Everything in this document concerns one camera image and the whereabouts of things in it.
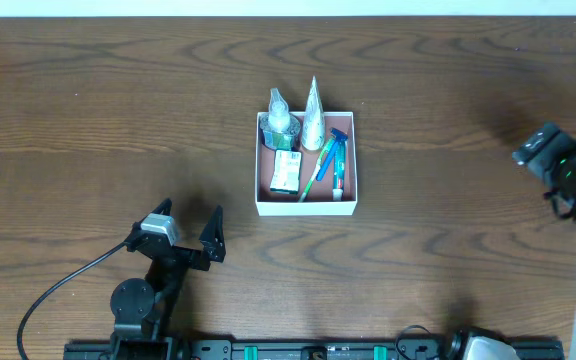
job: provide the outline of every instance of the small box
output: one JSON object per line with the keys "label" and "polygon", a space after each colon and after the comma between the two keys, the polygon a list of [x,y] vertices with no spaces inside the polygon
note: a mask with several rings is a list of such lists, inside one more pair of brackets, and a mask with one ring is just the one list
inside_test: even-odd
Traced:
{"label": "small box", "polygon": [[[299,193],[297,195],[280,194],[270,191],[270,183],[275,170],[275,151],[263,144],[263,135],[259,129],[259,119],[263,112],[257,114],[257,151],[255,164],[255,204],[259,216],[313,216],[313,215],[352,215],[357,206],[357,161],[355,153],[355,124],[352,112],[325,112],[326,139],[330,128],[337,128],[348,135],[346,142],[346,169],[344,174],[344,194],[341,201],[332,201],[332,178],[334,162],[330,164],[322,181],[315,180],[306,201],[297,200],[306,188],[317,163],[319,151],[310,152],[299,144],[302,154],[301,172],[299,175]],[[303,123],[304,112],[292,111]]]}
{"label": "small box", "polygon": [[299,151],[275,150],[275,172],[272,174],[270,191],[297,195],[301,153]]}

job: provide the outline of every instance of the green toothbrush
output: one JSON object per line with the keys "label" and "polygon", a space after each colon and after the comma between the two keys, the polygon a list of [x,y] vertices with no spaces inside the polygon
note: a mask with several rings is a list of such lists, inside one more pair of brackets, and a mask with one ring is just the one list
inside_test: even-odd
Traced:
{"label": "green toothbrush", "polygon": [[310,191],[312,182],[315,180],[315,178],[317,178],[317,173],[319,172],[319,169],[321,169],[321,160],[323,160],[324,155],[326,155],[330,151],[330,148],[332,147],[332,144],[334,142],[335,142],[334,138],[328,139],[328,141],[324,145],[324,148],[321,150],[321,153],[319,153],[319,158],[317,159],[317,163],[315,164],[315,170],[313,170],[312,176],[310,177],[310,181],[308,181],[308,185],[306,185],[304,192],[301,194],[299,202],[304,202],[304,200],[306,200],[306,196],[308,196],[308,192]]}

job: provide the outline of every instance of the black wire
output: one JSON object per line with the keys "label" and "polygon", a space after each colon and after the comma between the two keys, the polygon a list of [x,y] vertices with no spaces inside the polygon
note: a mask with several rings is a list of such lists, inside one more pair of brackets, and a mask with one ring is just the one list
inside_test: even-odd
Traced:
{"label": "black wire", "polygon": [[121,248],[123,248],[124,246],[125,246],[125,244],[122,242],[121,244],[112,248],[107,253],[105,253],[105,254],[101,255],[100,257],[98,257],[97,259],[89,262],[87,265],[84,265],[79,270],[77,270],[77,271],[73,272],[72,274],[66,276],[65,278],[61,279],[58,283],[53,285],[50,289],[46,290],[46,292],[43,295],[41,295],[41,297],[39,297],[39,299],[37,299],[37,301],[35,301],[34,304],[32,304],[30,309],[28,309],[28,311],[26,312],[26,315],[24,315],[24,318],[21,319],[21,323],[19,324],[19,329],[17,329],[17,350],[19,350],[19,355],[21,356],[21,358],[23,360],[28,360],[28,355],[26,355],[26,351],[24,350],[24,344],[22,342],[22,337],[24,334],[24,327],[26,326],[26,322],[28,322],[28,318],[30,318],[30,315],[32,315],[33,311],[35,311],[37,306],[39,306],[39,304],[41,304],[41,302],[44,301],[48,297],[48,295],[52,294],[61,285],[67,283],[68,281],[72,280],[72,278],[74,278],[75,276],[81,274],[82,272],[84,272],[84,271],[90,269],[91,267],[99,264],[100,262],[106,260],[106,258],[108,258],[110,255],[116,253],[117,251],[121,250]]}
{"label": "black wire", "polygon": [[[399,335],[397,335],[397,338],[395,339],[395,349],[397,349],[397,353],[399,355],[401,355],[405,360],[413,360],[411,358],[408,357],[408,355],[406,355],[405,353],[402,352],[402,350],[399,348],[399,340],[401,340],[401,337],[408,331],[412,330],[412,329],[420,329],[423,330],[425,332],[427,332],[428,334],[432,335],[432,333],[430,331],[428,331],[428,329],[426,329],[425,327],[421,326],[421,325],[410,325],[408,327],[406,327],[405,329],[403,329]],[[439,359],[439,354],[428,358],[428,360],[435,360],[435,359]]]}

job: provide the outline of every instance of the clear plastic bottle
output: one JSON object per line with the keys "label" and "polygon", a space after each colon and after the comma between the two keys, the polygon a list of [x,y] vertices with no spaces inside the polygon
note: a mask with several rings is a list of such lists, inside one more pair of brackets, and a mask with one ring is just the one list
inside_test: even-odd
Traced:
{"label": "clear plastic bottle", "polygon": [[264,145],[272,150],[293,150],[301,131],[301,123],[290,114],[288,103],[279,94],[279,89],[270,90],[268,114],[262,116],[259,127],[264,134]]}

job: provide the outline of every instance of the camera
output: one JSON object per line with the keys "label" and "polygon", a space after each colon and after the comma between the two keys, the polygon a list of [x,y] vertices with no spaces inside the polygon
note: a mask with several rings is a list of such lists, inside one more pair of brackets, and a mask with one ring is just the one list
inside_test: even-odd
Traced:
{"label": "camera", "polygon": [[[555,124],[547,123],[512,157],[550,188],[544,198],[551,202],[555,214],[576,221],[576,141]],[[561,204],[569,210],[561,212]]]}

